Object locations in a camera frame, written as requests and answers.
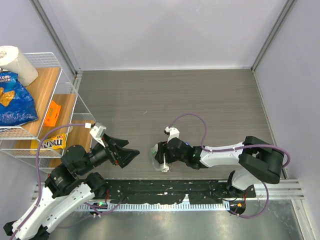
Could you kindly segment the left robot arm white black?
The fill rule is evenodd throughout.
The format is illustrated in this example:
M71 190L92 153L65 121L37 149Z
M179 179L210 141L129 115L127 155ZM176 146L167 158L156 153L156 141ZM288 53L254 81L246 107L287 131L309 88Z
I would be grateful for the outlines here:
M109 185L92 170L106 161L126 167L140 154L129 149L128 140L103 135L87 152L81 145L69 147L38 193L38 198L25 214L8 222L3 229L16 240L47 240L55 228L77 207L91 199L108 195Z

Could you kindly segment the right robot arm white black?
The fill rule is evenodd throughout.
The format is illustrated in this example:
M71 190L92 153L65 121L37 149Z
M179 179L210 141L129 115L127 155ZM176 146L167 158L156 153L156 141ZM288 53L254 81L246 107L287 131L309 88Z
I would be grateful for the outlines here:
M243 197L248 187L264 182L278 184L281 178L285 154L275 146L254 137L231 146L191 146L177 137L158 142L151 149L154 167L163 173L171 164L182 162L194 169L217 166L238 166L231 171L224 187L215 190L219 198Z

